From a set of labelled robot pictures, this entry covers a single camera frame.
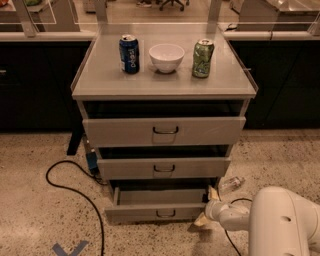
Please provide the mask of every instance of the black cable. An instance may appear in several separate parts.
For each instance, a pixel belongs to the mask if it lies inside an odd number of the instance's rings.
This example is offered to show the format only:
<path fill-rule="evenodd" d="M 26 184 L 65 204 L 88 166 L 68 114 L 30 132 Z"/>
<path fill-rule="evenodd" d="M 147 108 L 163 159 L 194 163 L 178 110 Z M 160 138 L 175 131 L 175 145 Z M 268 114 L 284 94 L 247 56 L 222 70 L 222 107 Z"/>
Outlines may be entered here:
<path fill-rule="evenodd" d="M 219 201 L 222 201 L 222 200 L 221 200 L 221 197 L 220 197 L 220 192 L 219 192 L 219 187 L 218 187 L 218 186 L 217 186 L 217 194 L 218 194 Z M 243 198 L 243 197 L 242 197 L 242 198 L 237 198 L 237 199 L 231 201 L 230 204 L 233 204 L 233 203 L 235 203 L 235 202 L 237 202 L 237 201 L 249 201 L 249 202 L 252 202 L 251 199 Z M 241 253 L 239 252 L 237 246 L 233 243 L 233 241 L 232 241 L 232 239 L 230 238 L 229 233 L 228 233 L 228 231 L 227 231 L 226 229 L 224 230 L 224 233 L 226 234 L 226 236 L 227 236 L 230 244 L 232 245 L 233 249 L 237 252 L 238 256 L 241 256 Z"/>
<path fill-rule="evenodd" d="M 97 176 L 90 176 L 95 182 L 97 182 L 101 186 L 108 186 L 107 183 L 102 183 L 102 179 L 98 178 Z"/>
<path fill-rule="evenodd" d="M 73 189 L 73 188 L 69 188 L 69 187 L 65 187 L 65 186 L 61 186 L 61 185 L 57 185 L 57 184 L 54 184 L 53 182 L 50 181 L 49 179 L 49 173 L 51 172 L 51 170 L 56 167 L 57 165 L 59 164 L 62 164 L 62 163 L 70 163 L 70 164 L 73 164 L 73 165 L 76 165 L 83 173 L 85 173 L 88 177 L 94 179 L 97 181 L 97 178 L 95 176 L 91 176 L 89 175 L 79 164 L 77 164 L 76 162 L 73 162 L 71 160 L 62 160 L 62 161 L 59 161 L 55 164 L 53 164 L 48 170 L 47 170 L 47 173 L 46 173 L 46 180 L 47 182 L 53 186 L 53 187 L 57 187 L 57 188 L 63 188 L 63 189 L 67 189 L 67 190 L 70 190 L 70 191 L 73 191 L 79 195 L 81 195 L 82 197 L 84 197 L 91 205 L 92 207 L 95 209 L 97 215 L 98 215 L 98 218 L 99 218 L 99 223 L 100 223 L 100 228 L 101 228 L 101 256 L 104 255 L 104 228 L 103 228 L 103 222 L 102 222 L 102 218 L 101 218 L 101 215 L 99 213 L 99 210 L 97 208 L 97 206 L 92 202 L 92 200 L 86 196 L 85 194 L 83 194 L 82 192 L 80 192 L 79 190 L 76 190 L 76 189 Z"/>
<path fill-rule="evenodd" d="M 230 238 L 229 233 L 228 233 L 228 231 L 226 229 L 224 230 L 224 233 L 226 234 L 226 236 L 227 236 L 230 244 L 232 245 L 233 249 L 238 253 L 239 256 L 241 256 L 241 253 L 239 252 L 237 246 L 232 242 L 232 239 Z"/>

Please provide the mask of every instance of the can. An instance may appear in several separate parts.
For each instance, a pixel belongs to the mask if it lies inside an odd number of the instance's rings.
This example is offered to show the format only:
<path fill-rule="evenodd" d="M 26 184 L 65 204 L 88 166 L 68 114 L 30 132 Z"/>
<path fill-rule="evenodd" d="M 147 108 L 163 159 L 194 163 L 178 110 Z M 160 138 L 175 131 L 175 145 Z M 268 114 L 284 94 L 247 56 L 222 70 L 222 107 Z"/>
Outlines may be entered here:
<path fill-rule="evenodd" d="M 129 74 L 139 72 L 139 43 L 133 35 L 122 35 L 119 41 L 121 69 Z"/>
<path fill-rule="evenodd" d="M 214 44 L 210 39 L 200 39 L 196 43 L 193 52 L 193 76 L 201 78 L 209 76 L 213 50 Z"/>

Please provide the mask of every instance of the drawer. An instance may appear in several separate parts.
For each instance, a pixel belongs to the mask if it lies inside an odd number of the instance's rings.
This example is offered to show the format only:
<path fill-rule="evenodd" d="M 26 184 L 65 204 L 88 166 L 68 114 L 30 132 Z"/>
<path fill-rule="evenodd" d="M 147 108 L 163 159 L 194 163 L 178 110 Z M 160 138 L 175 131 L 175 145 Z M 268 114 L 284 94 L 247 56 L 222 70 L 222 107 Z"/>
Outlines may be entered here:
<path fill-rule="evenodd" d="M 93 147 L 221 145 L 237 142 L 244 117 L 85 119 Z"/>
<path fill-rule="evenodd" d="M 178 190 L 115 189 L 114 205 L 105 213 L 109 222 L 194 220 L 203 211 L 205 188 Z"/>
<path fill-rule="evenodd" d="M 98 160 L 104 180 L 222 177 L 229 164 L 224 157 Z"/>
<path fill-rule="evenodd" d="M 83 105 L 90 119 L 237 117 L 243 100 L 84 101 Z"/>

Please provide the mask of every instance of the terrazzo floor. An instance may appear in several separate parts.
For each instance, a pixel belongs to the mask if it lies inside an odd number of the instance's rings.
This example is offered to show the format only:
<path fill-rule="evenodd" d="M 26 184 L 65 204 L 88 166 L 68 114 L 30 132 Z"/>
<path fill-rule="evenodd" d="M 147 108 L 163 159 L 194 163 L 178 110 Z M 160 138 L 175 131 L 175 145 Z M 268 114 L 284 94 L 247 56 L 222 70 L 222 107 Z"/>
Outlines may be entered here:
<path fill-rule="evenodd" d="M 75 156 L 66 156 L 70 136 L 0 134 L 0 255 L 100 255 L 101 232 L 93 207 L 78 194 L 46 181 L 48 168 L 60 160 L 88 169 L 82 144 Z M 223 180 L 239 176 L 246 182 L 222 200 L 252 198 L 259 189 L 275 185 L 320 204 L 319 155 L 320 130 L 244 130 Z M 202 228 L 191 221 L 110 225 L 104 215 L 111 205 L 108 188 L 72 164 L 56 166 L 49 178 L 80 190 L 97 205 L 105 229 L 105 255 L 237 255 L 216 223 Z M 250 207 L 249 202 L 239 203 Z M 248 255 L 247 233 L 230 236 L 241 255 Z"/>

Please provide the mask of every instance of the white countertop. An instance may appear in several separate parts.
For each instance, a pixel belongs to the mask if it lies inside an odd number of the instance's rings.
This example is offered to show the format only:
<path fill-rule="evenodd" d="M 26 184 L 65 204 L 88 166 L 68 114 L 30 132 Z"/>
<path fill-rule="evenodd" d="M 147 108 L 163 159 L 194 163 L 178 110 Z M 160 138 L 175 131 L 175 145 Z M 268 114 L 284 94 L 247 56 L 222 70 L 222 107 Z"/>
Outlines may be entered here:
<path fill-rule="evenodd" d="M 320 11 L 319 0 L 267 0 L 267 2 L 282 12 Z"/>
<path fill-rule="evenodd" d="M 140 71 L 130 75 L 120 68 L 119 39 L 133 34 L 139 40 Z M 201 38 L 214 41 L 208 78 L 192 76 L 194 45 Z M 175 43 L 185 50 L 178 69 L 162 74 L 148 51 L 159 43 Z M 107 24 L 88 57 L 73 92 L 78 100 L 253 98 L 256 92 L 223 38 L 207 23 Z"/>

